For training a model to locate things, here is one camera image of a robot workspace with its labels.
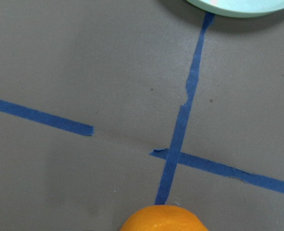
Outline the orange mandarin fruit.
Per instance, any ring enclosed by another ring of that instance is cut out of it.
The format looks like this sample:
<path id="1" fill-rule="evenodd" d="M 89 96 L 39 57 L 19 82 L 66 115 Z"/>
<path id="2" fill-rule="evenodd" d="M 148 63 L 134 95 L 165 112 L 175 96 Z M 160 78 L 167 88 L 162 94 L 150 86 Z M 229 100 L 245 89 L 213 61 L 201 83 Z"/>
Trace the orange mandarin fruit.
<path id="1" fill-rule="evenodd" d="M 132 214 L 122 231 L 206 231 L 207 227 L 187 209 L 176 205 L 153 205 Z"/>

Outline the light green plate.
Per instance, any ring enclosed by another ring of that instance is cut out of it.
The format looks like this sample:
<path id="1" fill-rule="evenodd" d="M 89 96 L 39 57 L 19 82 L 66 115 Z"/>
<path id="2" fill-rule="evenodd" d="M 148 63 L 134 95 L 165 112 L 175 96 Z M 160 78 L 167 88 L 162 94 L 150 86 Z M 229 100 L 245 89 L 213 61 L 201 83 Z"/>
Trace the light green plate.
<path id="1" fill-rule="evenodd" d="M 187 0 L 204 11 L 233 18 L 253 18 L 284 9 L 284 0 Z"/>

